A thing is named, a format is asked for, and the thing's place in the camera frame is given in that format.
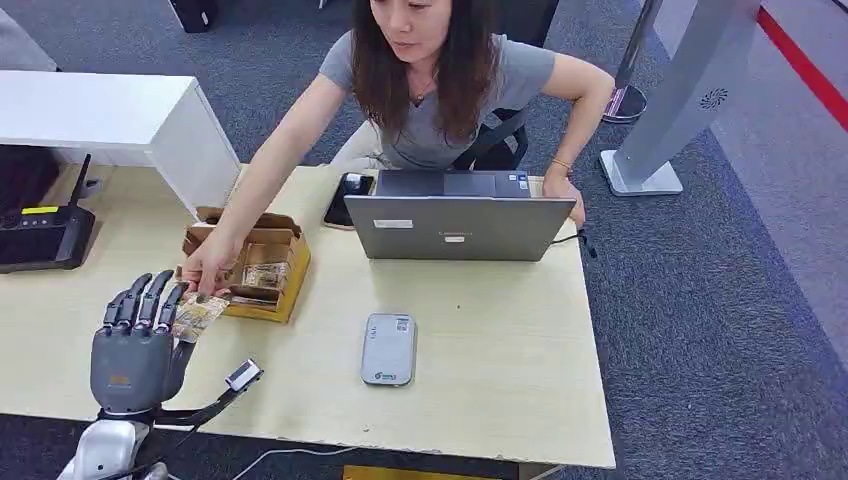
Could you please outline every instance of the silver laptop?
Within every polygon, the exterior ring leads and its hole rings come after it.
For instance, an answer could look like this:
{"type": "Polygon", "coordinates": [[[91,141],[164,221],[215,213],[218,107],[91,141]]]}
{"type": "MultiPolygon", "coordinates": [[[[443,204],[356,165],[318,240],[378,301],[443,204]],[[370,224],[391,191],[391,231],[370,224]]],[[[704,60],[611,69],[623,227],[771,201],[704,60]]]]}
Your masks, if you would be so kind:
{"type": "Polygon", "coordinates": [[[377,179],[380,197],[530,198],[530,179],[522,171],[421,172],[386,170],[377,179]]]}
{"type": "Polygon", "coordinates": [[[486,197],[345,197],[368,258],[542,259],[574,200],[486,197]]]}

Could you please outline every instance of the blue carpet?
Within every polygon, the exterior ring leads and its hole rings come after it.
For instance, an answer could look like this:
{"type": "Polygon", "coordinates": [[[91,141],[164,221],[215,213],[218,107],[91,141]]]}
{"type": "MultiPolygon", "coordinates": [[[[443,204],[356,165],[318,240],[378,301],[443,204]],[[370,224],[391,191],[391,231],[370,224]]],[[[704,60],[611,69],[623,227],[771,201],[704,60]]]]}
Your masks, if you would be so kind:
{"type": "MultiPolygon", "coordinates": [[[[67,70],[198,76],[242,159],[309,82],[347,16],[341,0],[320,14],[315,2],[243,0],[225,8],[213,33],[187,36],[166,6],[42,0],[70,9],[51,16],[24,0],[0,1],[67,70]]],[[[612,71],[637,10],[635,1],[563,0],[548,46],[612,71]]],[[[654,91],[667,63],[652,36],[635,83],[654,91]]],[[[567,112],[565,102],[534,101],[526,169],[544,170],[567,112]]],[[[332,158],[360,119],[346,105],[306,161],[332,158]]],[[[563,478],[848,478],[848,376],[715,138],[703,133],[674,159],[682,195],[621,199],[596,159],[626,134],[602,126],[576,171],[599,251],[584,265],[619,468],[569,468],[563,478]]],[[[3,417],[0,478],[49,478],[79,433],[75,423],[3,417]],[[44,474],[31,473],[37,468],[44,474]]],[[[172,463],[183,480],[226,478],[263,449],[281,448],[193,442],[172,463]]],[[[278,457],[251,478],[339,478],[343,463],[367,462],[514,475],[498,462],[364,452],[278,457]]]]}

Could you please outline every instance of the sticker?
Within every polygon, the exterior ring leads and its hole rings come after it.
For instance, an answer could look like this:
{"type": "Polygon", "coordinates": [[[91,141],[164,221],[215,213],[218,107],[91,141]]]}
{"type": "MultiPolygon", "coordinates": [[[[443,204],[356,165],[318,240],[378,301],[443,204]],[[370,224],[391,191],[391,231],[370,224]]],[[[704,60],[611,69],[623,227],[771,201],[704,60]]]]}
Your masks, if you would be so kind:
{"type": "Polygon", "coordinates": [[[21,210],[22,215],[33,215],[36,213],[56,213],[59,211],[59,207],[33,207],[33,208],[25,208],[21,210]]]}
{"type": "Polygon", "coordinates": [[[398,230],[415,228],[412,225],[412,220],[374,220],[374,227],[398,230]]]}

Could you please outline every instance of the desk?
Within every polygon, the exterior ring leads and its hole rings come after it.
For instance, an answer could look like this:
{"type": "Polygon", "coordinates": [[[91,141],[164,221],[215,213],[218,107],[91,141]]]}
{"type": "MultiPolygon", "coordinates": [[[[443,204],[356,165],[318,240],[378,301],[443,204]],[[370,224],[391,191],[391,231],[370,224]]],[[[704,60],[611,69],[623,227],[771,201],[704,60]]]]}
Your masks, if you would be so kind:
{"type": "MultiPolygon", "coordinates": [[[[355,233],[319,225],[340,176],[300,167],[270,209],[292,215],[313,252],[293,322],[219,319],[168,406],[210,402],[253,357],[262,381],[204,431],[614,467],[577,242],[537,264],[369,261],[355,233]],[[384,311],[418,323],[404,388],[359,378],[365,321],[384,311]]],[[[191,217],[154,170],[117,169],[86,202],[105,223],[79,270],[0,277],[0,364],[18,386],[4,389],[0,412],[93,418],[89,349],[106,303],[139,273],[182,260],[191,217]]],[[[561,235],[572,233],[567,222],[561,235]]]]}

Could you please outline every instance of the woman's arm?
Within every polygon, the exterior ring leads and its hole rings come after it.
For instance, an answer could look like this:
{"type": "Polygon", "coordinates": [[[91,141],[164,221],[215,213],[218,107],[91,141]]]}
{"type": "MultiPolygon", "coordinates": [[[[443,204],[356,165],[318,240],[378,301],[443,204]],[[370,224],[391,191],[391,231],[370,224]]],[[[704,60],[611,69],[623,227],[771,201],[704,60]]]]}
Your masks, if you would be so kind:
{"type": "Polygon", "coordinates": [[[243,240],[338,112],[347,92],[318,75],[259,147],[218,229],[243,240]]]}
{"type": "Polygon", "coordinates": [[[546,196],[577,198],[578,205],[572,217],[578,227],[582,226],[586,217],[583,198],[571,185],[568,174],[598,128],[614,87],[615,80],[600,68],[557,54],[551,78],[542,90],[546,95],[574,101],[565,136],[545,174],[544,190],[546,196]]]}
{"type": "Polygon", "coordinates": [[[347,92],[319,74],[259,147],[215,230],[187,260],[183,277],[201,293],[220,286],[244,239],[327,125],[347,92]]]}

